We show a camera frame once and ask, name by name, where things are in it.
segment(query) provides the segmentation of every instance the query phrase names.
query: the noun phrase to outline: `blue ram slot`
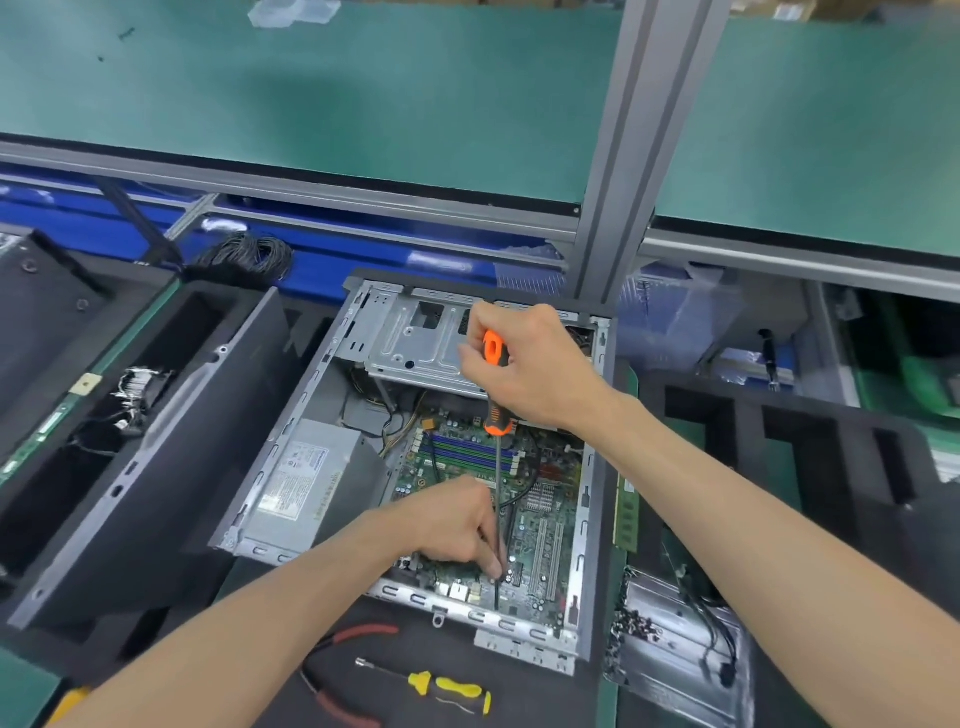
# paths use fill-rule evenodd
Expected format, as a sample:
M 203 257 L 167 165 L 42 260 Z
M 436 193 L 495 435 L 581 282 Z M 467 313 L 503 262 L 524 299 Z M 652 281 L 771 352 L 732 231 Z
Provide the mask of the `blue ram slot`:
M 433 441 L 437 443 L 437 446 L 440 445 L 451 445 L 458 448 L 466 448 L 475 450 L 477 454 L 488 455 L 493 457 L 496 454 L 496 450 L 491 448 L 489 445 L 480 445 L 480 443 L 472 443 L 470 440 L 458 440 L 455 437 L 444 437 L 443 435 L 431 434 Z M 503 451 L 503 459 L 513 459 L 514 451 L 511 449 L 506 449 Z
M 470 463 L 470 465 L 475 465 L 478 468 L 483 468 L 484 470 L 494 470 L 496 468 L 495 460 L 484 460 L 480 457 L 474 457 L 473 455 L 464 455 L 461 452 L 451 452 L 450 450 L 444 450 L 443 448 L 437 448 L 437 458 L 439 460 L 460 460 L 464 463 Z

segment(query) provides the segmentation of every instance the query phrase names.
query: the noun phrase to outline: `motherboard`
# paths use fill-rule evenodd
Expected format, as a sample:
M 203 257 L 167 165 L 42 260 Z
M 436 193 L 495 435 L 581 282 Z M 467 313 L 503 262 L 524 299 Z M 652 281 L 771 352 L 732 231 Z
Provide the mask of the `motherboard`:
M 398 500 L 462 474 L 494 488 L 494 439 L 479 418 L 443 410 L 418 422 L 392 478 Z M 508 569 L 498 588 L 473 564 L 414 554 L 397 567 L 424 589 L 559 631 L 564 626 L 583 443 L 522 425 L 503 439 L 500 528 Z

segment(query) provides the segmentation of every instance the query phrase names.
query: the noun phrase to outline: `sticker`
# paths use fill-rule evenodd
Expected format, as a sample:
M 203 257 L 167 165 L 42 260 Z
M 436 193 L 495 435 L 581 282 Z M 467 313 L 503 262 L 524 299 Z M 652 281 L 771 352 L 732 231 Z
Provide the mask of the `sticker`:
M 794 4 L 777 5 L 774 11 L 774 20 L 800 20 L 804 17 L 804 6 Z
M 316 445 L 291 442 L 267 483 L 257 510 L 295 521 L 329 452 Z

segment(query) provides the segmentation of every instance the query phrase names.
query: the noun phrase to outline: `workstation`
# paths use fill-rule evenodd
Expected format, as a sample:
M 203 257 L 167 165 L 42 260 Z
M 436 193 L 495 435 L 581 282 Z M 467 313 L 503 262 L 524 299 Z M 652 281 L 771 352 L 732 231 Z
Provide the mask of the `workstation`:
M 1 11 L 24 70 L 0 79 L 0 294 L 37 301 L 49 334 L 0 392 L 10 725 L 44 725 L 364 508 L 448 469 L 491 477 L 451 348 L 479 299 L 554 304 L 617 388 L 960 614 L 940 336 L 960 36 L 709 0 L 346 2 L 286 28 L 254 28 L 252 5 Z M 276 287 L 197 270 L 248 232 L 292 248 Z M 495 725 L 816 718 L 613 468 L 561 433 L 514 440 L 519 566 L 494 595 L 398 562 L 339 625 L 398 633 L 308 663 L 337 702 L 482 719 L 362 658 L 482 685 Z M 351 465 L 319 526 L 299 513 L 320 490 L 291 513 L 274 485 L 297 448 Z M 258 725 L 343 724 L 304 682 Z

